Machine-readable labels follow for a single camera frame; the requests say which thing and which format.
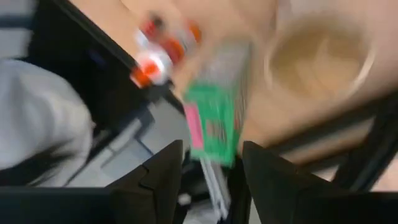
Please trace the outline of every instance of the table surface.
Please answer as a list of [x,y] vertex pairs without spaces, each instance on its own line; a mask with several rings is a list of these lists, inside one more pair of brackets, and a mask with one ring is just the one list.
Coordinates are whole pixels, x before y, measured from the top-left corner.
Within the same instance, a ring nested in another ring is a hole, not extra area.
[[[293,16],[327,7],[329,11],[360,22],[369,31],[377,51],[376,60],[361,88],[344,101],[303,101],[268,89],[263,60],[267,45],[275,33],[275,0],[70,1],[132,56],[139,51],[134,32],[148,11],[158,12],[165,18],[169,29],[183,18],[197,21],[203,30],[203,43],[172,75],[175,84],[173,93],[180,99],[220,39],[227,35],[250,37],[256,51],[242,140],[252,140],[262,146],[381,95],[398,84],[398,44],[395,44],[398,40],[398,23],[395,22],[398,1],[395,0],[334,0],[322,6],[313,4],[312,0],[290,0],[290,14]],[[363,138],[370,125],[371,122],[367,121],[349,132],[339,133],[338,138],[329,139],[328,144],[309,146],[305,154],[293,152],[285,156],[297,162],[327,154],[331,148],[338,148],[336,144],[353,144]]]

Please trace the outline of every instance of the plastic container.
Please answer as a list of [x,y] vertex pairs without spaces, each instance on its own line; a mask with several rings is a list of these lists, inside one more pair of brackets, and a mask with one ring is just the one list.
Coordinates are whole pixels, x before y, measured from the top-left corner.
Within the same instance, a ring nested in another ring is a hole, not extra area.
[[225,39],[184,95],[191,156],[232,166],[244,122],[250,39]]
[[200,29],[196,24],[189,22],[184,29],[139,53],[136,57],[137,67],[130,76],[131,80],[139,88],[164,84],[174,66],[200,42]]

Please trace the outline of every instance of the orange and white bottle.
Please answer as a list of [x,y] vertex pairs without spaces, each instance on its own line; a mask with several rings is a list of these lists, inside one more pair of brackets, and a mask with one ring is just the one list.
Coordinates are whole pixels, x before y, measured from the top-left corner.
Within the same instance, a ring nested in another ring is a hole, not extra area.
[[192,22],[174,35],[165,37],[136,57],[137,67],[130,79],[139,87],[162,85],[170,77],[176,64],[201,42],[201,31]]

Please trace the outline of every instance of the black panel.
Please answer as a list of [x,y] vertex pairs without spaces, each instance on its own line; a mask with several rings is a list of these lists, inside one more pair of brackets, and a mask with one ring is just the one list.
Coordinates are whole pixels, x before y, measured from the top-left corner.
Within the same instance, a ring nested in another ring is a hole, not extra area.
[[32,30],[26,60],[68,80],[99,127],[147,103],[129,79],[134,59],[68,1],[39,1]]

